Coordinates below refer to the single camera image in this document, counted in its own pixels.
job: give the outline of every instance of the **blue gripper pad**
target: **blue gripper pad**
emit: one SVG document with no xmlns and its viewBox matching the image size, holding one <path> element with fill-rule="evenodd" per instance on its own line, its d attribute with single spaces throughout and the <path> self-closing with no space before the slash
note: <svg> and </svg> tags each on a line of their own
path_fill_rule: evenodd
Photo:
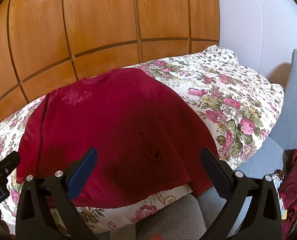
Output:
<svg viewBox="0 0 297 240">
<path fill-rule="evenodd" d="M 90 148 L 82 159 L 73 162 L 66 170 L 66 195 L 69 200 L 77 198 L 80 195 L 88 178 L 93 172 L 97 161 L 97 150 L 95 148 Z"/>
</svg>

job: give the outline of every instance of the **red long-sleeve shirt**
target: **red long-sleeve shirt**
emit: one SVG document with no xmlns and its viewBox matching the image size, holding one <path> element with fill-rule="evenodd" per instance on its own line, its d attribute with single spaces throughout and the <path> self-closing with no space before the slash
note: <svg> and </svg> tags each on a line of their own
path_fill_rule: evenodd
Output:
<svg viewBox="0 0 297 240">
<path fill-rule="evenodd" d="M 136 68 L 114 69 L 46 95 L 19 145 L 17 181 L 48 177 L 89 147 L 98 164 L 75 206 L 128 206 L 190 182 L 212 184 L 199 153 L 215 142 L 198 115 L 169 87 Z"/>
</svg>

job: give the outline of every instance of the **floral comforter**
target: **floral comforter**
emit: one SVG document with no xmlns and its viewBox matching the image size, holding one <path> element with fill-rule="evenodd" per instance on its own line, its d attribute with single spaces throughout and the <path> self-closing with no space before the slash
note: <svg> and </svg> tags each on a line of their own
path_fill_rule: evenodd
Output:
<svg viewBox="0 0 297 240">
<path fill-rule="evenodd" d="M 135 67 L 172 88 L 201 117 L 219 157 L 232 169 L 250 158 L 278 120 L 281 85 L 240 66 L 235 53 L 216 45 L 201 53 L 164 58 Z"/>
<path fill-rule="evenodd" d="M 256 71 L 240 66 L 234 52 L 211 46 L 201 53 L 164 58 L 134 65 L 163 82 L 201 117 L 217 144 L 219 157 L 237 168 L 263 144 L 276 123 L 283 104 L 283 88 Z M 0 123 L 0 160 L 18 150 L 29 116 L 44 99 L 41 97 Z M 2 219 L 15 224 L 22 184 L 16 170 L 7 184 L 10 197 L 0 204 Z M 189 194 L 189 185 L 162 191 L 128 207 L 77 210 L 94 233 L 121 228 L 154 214 L 169 203 Z M 56 210 L 58 228 L 67 231 Z"/>
</svg>

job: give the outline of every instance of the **wall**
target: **wall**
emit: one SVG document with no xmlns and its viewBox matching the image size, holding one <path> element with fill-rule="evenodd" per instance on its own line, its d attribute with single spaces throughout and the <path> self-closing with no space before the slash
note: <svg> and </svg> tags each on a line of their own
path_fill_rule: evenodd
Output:
<svg viewBox="0 0 297 240">
<path fill-rule="evenodd" d="M 220 0 L 220 46 L 240 64 L 270 82 L 286 84 L 297 49 L 297 5 L 293 0 Z"/>
<path fill-rule="evenodd" d="M 219 0 L 4 0 L 0 121 L 112 68 L 218 44 Z"/>
</svg>

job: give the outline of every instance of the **sweater sleeve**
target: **sweater sleeve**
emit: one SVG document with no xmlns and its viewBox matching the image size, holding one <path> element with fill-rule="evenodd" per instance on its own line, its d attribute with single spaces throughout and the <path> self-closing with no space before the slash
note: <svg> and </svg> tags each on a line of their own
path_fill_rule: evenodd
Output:
<svg viewBox="0 0 297 240">
<path fill-rule="evenodd" d="M 17 167 L 16 182 L 23 183 L 27 175 L 37 175 L 37 168 L 42 147 L 42 126 L 49 102 L 50 94 L 34 110 L 29 117 L 25 132 L 18 147 L 21 163 Z"/>
</svg>

